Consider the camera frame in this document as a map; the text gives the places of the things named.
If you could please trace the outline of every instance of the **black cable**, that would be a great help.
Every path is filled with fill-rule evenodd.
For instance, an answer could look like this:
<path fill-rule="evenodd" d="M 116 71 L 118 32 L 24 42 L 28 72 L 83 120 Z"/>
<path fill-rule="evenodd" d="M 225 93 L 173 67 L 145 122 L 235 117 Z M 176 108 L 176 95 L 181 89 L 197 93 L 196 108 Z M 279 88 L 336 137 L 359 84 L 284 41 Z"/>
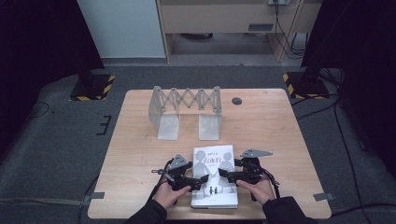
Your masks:
<path fill-rule="evenodd" d="M 293 39 L 291 40 L 291 49 L 292 50 L 296 50 L 296 51 L 300 51 L 300 52 L 298 52 L 298 54 L 302 54 L 302 55 L 304 55 L 304 53 L 305 53 L 305 49 L 295 49 L 294 48 L 294 42 L 295 42 L 295 40 L 296 40 L 296 37 L 297 37 L 297 34 L 294 34 L 293 35 Z"/>
<path fill-rule="evenodd" d="M 338 86 L 338 87 L 341 85 L 341 81 L 338 81 L 338 80 L 332 75 L 332 72 L 330 71 L 330 69 L 328 69 L 328 68 L 322 68 L 321 71 L 323 71 L 324 73 L 326 73 L 327 76 L 325 77 L 325 76 L 319 75 L 320 77 L 322 77 L 322 78 L 328 80 L 330 83 L 332 83 L 332 84 L 334 84 L 334 85 L 336 85 L 336 86 Z"/>
<path fill-rule="evenodd" d="M 274 191 L 275 191 L 275 196 L 277 198 L 280 198 L 280 193 L 279 193 L 279 182 L 277 182 L 275 180 L 275 177 L 267 170 L 265 170 L 264 168 L 262 168 L 262 172 L 265 173 L 266 176 L 268 176 L 268 178 L 271 181 L 271 184 L 274 186 Z"/>
<path fill-rule="evenodd" d="M 68 199 L 52 199 L 52 198 L 13 198 L 0 199 L 0 203 L 40 203 L 40 204 L 55 204 L 55 205 L 80 205 L 80 201 L 73 201 Z"/>
<path fill-rule="evenodd" d="M 346 72 L 344 71 L 344 69 L 339 69 L 339 70 L 341 71 L 340 83 L 344 83 L 344 78 L 345 78 Z"/>
<path fill-rule="evenodd" d="M 320 112 L 322 112 L 322 111 L 325 111 L 325 110 L 327 110 L 327 109 L 330 109 L 330 108 L 332 108 L 334 105 L 336 105 L 336 104 L 338 103 L 339 100 L 340 100 L 340 98 L 338 98 L 338 99 L 337 99 L 335 102 L 333 102 L 331 105 L 326 106 L 326 107 L 323 108 L 323 109 L 320 109 L 320 110 L 317 110 L 317 111 L 314 111 L 314 112 L 310 112 L 310 113 L 305 114 L 305 115 L 301 115 L 300 117 L 297 117 L 297 120 L 306 119 L 306 118 L 308 118 L 308 117 L 310 117 L 310 116 L 312 116 L 312 115 L 315 115 L 315 114 L 317 114 L 317 113 L 320 113 Z"/>
<path fill-rule="evenodd" d="M 39 102 L 36 102 L 36 103 L 35 103 L 35 105 L 37 105 L 37 104 L 43 104 L 43 105 L 46 105 L 46 106 L 47 106 L 47 109 L 46 109 L 46 111 L 44 111 L 43 113 L 41 113 L 40 115 L 37 115 L 37 116 L 30 116 L 30 114 L 29 114 L 29 116 L 26 118 L 26 120 L 28 120 L 28 119 L 36 119 L 36 118 L 40 118 L 41 116 L 43 116 L 43 115 L 47 114 L 47 112 L 50 110 L 50 105 L 49 105 L 49 104 L 47 104 L 46 102 L 41 102 L 41 101 L 39 101 Z"/>
<path fill-rule="evenodd" d="M 358 180 L 356 178 L 356 173 L 355 173 L 355 168 L 353 166 L 352 158 L 350 156 L 349 149 L 347 147 L 347 142 L 346 142 L 346 139 L 344 137 L 344 133 L 343 133 L 343 130 L 342 130 L 341 125 L 340 125 L 340 121 L 339 121 L 338 116 L 337 116 L 337 104 L 333 105 L 333 112 L 334 112 L 334 116 L 335 116 L 335 121 L 337 122 L 338 131 L 341 134 L 341 137 L 342 137 L 342 140 L 343 140 L 343 143 L 344 143 L 344 148 L 346 150 L 347 158 L 349 160 L 349 165 L 350 165 L 350 169 L 351 169 L 351 172 L 352 172 L 353 182 L 355 184 L 355 189 L 356 189 L 356 193 L 357 193 L 358 200 L 359 200 L 359 206 L 360 206 L 361 211 L 363 212 L 364 217 L 366 218 L 367 222 L 371 224 L 372 222 L 371 222 L 370 218 L 367 216 L 366 210 L 364 209 L 363 202 L 361 200 L 361 191 L 359 190 Z"/>
<path fill-rule="evenodd" d="M 152 199 L 152 197 L 154 197 L 155 193 L 157 193 L 157 190 L 160 187 L 160 185 L 166 182 L 166 181 L 163 181 L 163 182 L 161 182 L 161 181 L 163 180 L 163 176 L 166 174 L 166 168 L 168 168 L 169 164 L 171 164 L 172 161 L 173 161 L 173 159 L 168 161 L 165 164 L 165 166 L 163 167 L 163 170 L 160 169 L 160 170 L 152 170 L 151 171 L 152 173 L 157 173 L 157 174 L 159 174 L 161 176 L 160 176 L 160 179 L 157 182 L 157 185 L 154 186 L 154 189 L 151 191 L 150 195 L 148 196 L 148 202 Z"/>
<path fill-rule="evenodd" d="M 79 209 L 78 209 L 78 224 L 81 223 L 81 211 L 82 211 L 82 207 L 84 206 L 85 197 L 87 196 L 88 191 L 90 191 L 92 185 L 96 182 L 96 180 L 98 180 L 98 178 L 99 175 L 91 182 L 90 186 L 85 191 L 84 196 L 82 196 L 81 204 L 79 205 Z"/>
<path fill-rule="evenodd" d="M 305 34 L 305 49 L 308 47 L 308 39 L 309 39 L 309 33 Z"/>
<path fill-rule="evenodd" d="M 368 204 L 365 204 L 362 206 L 357 206 L 357 207 L 349 208 L 345 211 L 334 213 L 334 214 L 332 214 L 332 217 L 338 217 L 343 214 L 350 213 L 350 212 L 353 212 L 353 211 L 356 211 L 356 210 L 359 210 L 362 208 L 368 208 L 368 207 L 396 207 L 396 204 L 395 203 L 368 203 Z"/>
<path fill-rule="evenodd" d="M 279 3 L 277 2 L 277 0 L 274 0 L 274 2 L 275 2 L 275 11 L 276 11 L 276 26 L 275 26 L 275 37 L 276 37 L 276 40 L 277 40 L 277 42 L 280 44 L 280 46 L 282 46 L 282 49 L 283 49 L 283 51 L 285 52 L 285 54 L 286 54 L 286 56 L 287 56 L 288 58 L 293 59 L 293 60 L 302 59 L 303 56 L 301 55 L 301 53 L 296 53 L 296 52 L 294 52 L 294 51 L 292 50 L 292 47 L 290 46 L 289 40 L 288 40 L 288 38 L 286 37 L 286 34 L 285 34 L 285 32 L 283 31 L 282 26 L 280 25 L 280 22 L 279 22 L 279 18 L 278 18 L 278 15 L 279 15 Z M 292 21 L 292 22 L 294 22 L 294 20 L 296 19 L 296 15 L 297 15 L 297 13 L 294 15 L 294 18 L 293 18 L 293 21 Z M 280 40 L 279 40 L 279 38 L 278 38 L 278 36 L 277 36 L 277 26 L 279 26 L 279 28 L 280 28 L 280 30 L 281 30 L 283 36 L 285 36 L 286 44 L 287 44 L 288 47 L 290 48 L 291 52 L 292 52 L 294 55 L 302 56 L 302 57 L 292 58 L 292 57 L 289 56 L 289 54 L 287 53 L 287 51 L 286 51 L 286 49 L 285 49 L 285 46 L 280 42 Z"/>
<path fill-rule="evenodd" d="M 291 106 L 297 105 L 297 104 L 304 102 L 306 100 L 309 100 L 309 99 L 311 99 L 311 98 L 304 98 L 303 100 L 300 100 L 300 101 L 297 101 L 296 103 L 291 104 Z"/>

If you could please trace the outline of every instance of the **gray carpet floor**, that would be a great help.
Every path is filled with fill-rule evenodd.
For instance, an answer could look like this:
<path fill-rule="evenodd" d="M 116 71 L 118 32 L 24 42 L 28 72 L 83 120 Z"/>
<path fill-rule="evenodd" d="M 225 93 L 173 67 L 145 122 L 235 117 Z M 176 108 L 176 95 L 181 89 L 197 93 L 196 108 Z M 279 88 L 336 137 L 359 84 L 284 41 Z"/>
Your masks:
<path fill-rule="evenodd" d="M 176 87 L 213 88 L 281 88 L 286 89 L 282 74 L 299 71 L 298 67 L 260 66 L 130 66 L 108 67 L 114 84 L 105 100 L 74 102 L 69 94 L 78 77 L 66 77 L 42 89 L 11 146 L 7 159 L 0 166 L 0 200 L 46 198 L 80 201 L 91 182 L 99 175 L 123 97 L 128 90 L 151 90 Z M 336 93 L 333 84 L 326 85 Z M 293 106 L 296 118 L 320 110 L 335 102 L 337 96 L 325 100 L 305 100 Z M 294 104 L 299 100 L 290 99 Z M 336 107 L 347 149 L 356 172 L 361 200 L 368 203 L 396 203 L 396 180 L 386 171 L 375 152 L 361 150 L 346 112 Z M 101 123 L 112 119 L 105 135 Z M 352 169 L 334 115 L 333 107 L 310 117 L 299 119 L 318 177 L 325 192 L 335 199 L 329 201 L 337 213 L 359 206 Z M 93 192 L 94 184 L 88 195 Z M 122 223 L 120 219 L 93 220 L 87 217 L 88 205 L 56 205 L 43 203 L 0 202 L 0 223 Z M 396 208 L 366 208 L 372 223 L 396 223 Z M 238 223 L 262 223 L 240 221 Z M 323 224 L 369 223 L 361 210 L 320 220 Z"/>

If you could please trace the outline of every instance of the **wooden table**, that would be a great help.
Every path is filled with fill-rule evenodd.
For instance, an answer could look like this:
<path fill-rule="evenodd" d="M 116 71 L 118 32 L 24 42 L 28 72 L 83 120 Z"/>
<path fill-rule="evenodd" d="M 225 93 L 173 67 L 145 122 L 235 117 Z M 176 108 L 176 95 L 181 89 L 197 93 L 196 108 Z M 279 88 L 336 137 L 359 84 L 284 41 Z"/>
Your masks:
<path fill-rule="evenodd" d="M 177 153 L 192 161 L 194 147 L 233 145 L 234 155 L 248 148 L 273 151 L 260 158 L 263 168 L 280 183 L 280 195 L 293 196 L 305 214 L 328 218 L 327 201 L 317 202 L 314 194 L 323 192 L 309 156 L 288 96 L 281 89 L 221 89 L 222 123 L 219 141 L 198 139 L 198 116 L 182 115 L 176 141 L 157 140 L 149 121 L 152 91 L 128 91 L 111 139 L 94 192 L 103 199 L 92 199 L 90 218 L 128 218 L 147 201 L 159 176 L 151 170 L 163 168 Z M 242 99 L 234 105 L 232 99 Z M 238 189 L 237 209 L 193 210 L 190 194 L 168 210 L 168 219 L 263 219 L 258 203 L 247 190 Z"/>

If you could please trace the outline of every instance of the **white wall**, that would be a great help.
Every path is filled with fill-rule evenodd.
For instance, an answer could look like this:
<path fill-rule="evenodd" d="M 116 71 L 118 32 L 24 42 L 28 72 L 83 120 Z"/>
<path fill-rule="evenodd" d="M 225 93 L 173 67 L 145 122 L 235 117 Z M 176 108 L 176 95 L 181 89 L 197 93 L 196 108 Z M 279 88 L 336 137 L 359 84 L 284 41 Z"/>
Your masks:
<path fill-rule="evenodd" d="M 165 58 L 155 0 L 78 0 L 102 58 Z"/>

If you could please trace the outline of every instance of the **book cover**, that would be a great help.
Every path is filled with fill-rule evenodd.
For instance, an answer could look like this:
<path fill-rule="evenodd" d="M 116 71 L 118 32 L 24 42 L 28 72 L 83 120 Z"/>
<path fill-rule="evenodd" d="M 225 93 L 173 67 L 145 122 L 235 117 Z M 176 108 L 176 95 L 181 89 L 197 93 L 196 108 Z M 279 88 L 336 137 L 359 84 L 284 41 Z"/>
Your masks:
<path fill-rule="evenodd" d="M 236 185 L 219 176 L 219 168 L 234 171 L 232 145 L 194 148 L 192 177 L 209 175 L 209 179 L 200 190 L 192 192 L 192 208 L 237 208 Z"/>

